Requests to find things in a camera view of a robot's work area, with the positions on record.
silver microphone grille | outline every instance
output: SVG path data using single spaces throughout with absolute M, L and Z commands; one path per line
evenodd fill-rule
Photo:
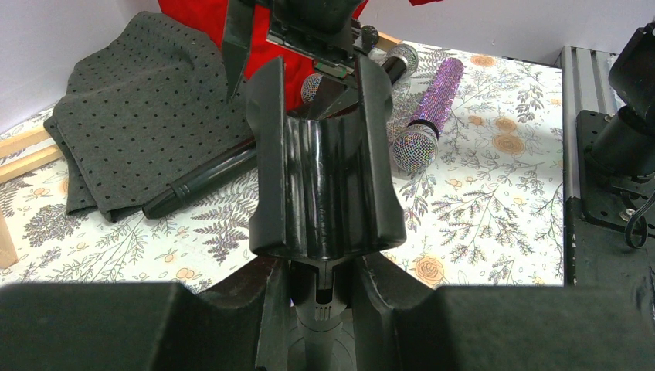
M 403 59 L 407 62 L 407 71 L 403 74 L 404 77 L 413 75 L 419 67 L 419 54 L 410 45 L 398 44 L 392 47 L 387 53 L 387 57 L 390 56 Z
M 303 98 L 303 103 L 310 103 L 314 101 L 318 86 L 321 85 L 323 75 L 320 73 L 312 73 L 303 82 L 303 87 L 300 89 L 300 96 Z
M 393 141 L 393 159 L 406 172 L 422 172 L 434 162 L 437 149 L 434 130 L 423 124 L 414 124 Z

gray felt cloth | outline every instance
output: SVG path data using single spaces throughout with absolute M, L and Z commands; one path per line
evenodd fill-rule
M 205 33 L 163 14 L 136 15 L 75 65 L 44 124 L 68 161 L 67 211 L 97 207 L 116 221 L 247 139 L 245 84 L 229 104 L 226 86 Z

metal screw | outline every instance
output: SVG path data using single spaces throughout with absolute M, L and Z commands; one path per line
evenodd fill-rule
M 625 209 L 621 213 L 619 213 L 619 216 L 621 216 L 621 219 L 625 220 L 626 222 L 630 220 L 630 217 L 634 214 L 633 209 Z

red fabric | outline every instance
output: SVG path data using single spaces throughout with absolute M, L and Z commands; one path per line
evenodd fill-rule
M 223 27 L 227 13 L 228 0 L 159 0 L 161 11 L 176 21 L 206 32 L 220 48 L 223 40 Z M 357 18 L 364 10 L 366 2 L 362 3 L 354 17 Z M 270 11 L 262 7 L 255 7 L 253 40 L 250 46 L 250 59 L 246 65 L 244 75 L 249 79 L 255 71 L 271 59 L 282 56 L 284 58 L 285 91 L 287 110 L 293 109 L 303 102 L 300 98 L 300 89 L 307 76 L 314 72 L 310 59 L 286 50 L 280 46 L 266 41 L 270 23 Z
M 441 2 L 442 0 L 409 0 L 409 3 L 416 6 L 416 5 L 423 5 L 427 4 L 429 2 Z

wooden stick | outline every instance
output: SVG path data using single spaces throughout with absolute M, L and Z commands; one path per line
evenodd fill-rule
M 32 153 L 29 156 L 19 158 L 7 165 L 0 166 L 0 184 L 23 175 L 26 172 L 31 172 L 35 168 L 40 168 L 48 162 L 53 162 L 62 156 L 63 155 L 59 148 L 57 148 L 56 145 L 51 145 L 41 151 Z
M 388 52 L 392 47 L 396 46 L 397 44 L 400 44 L 402 41 L 382 32 L 378 32 L 378 34 L 380 36 L 380 39 L 378 40 L 378 43 L 375 45 L 375 47 L 380 50 L 384 50 L 386 52 Z
M 5 217 L 0 212 L 0 269 L 9 268 L 19 261 L 16 248 L 9 234 Z
M 15 137 L 7 138 L 4 141 L 0 141 L 0 157 L 9 156 L 12 153 L 16 153 L 46 139 L 50 139 L 50 135 L 43 126 L 18 134 Z

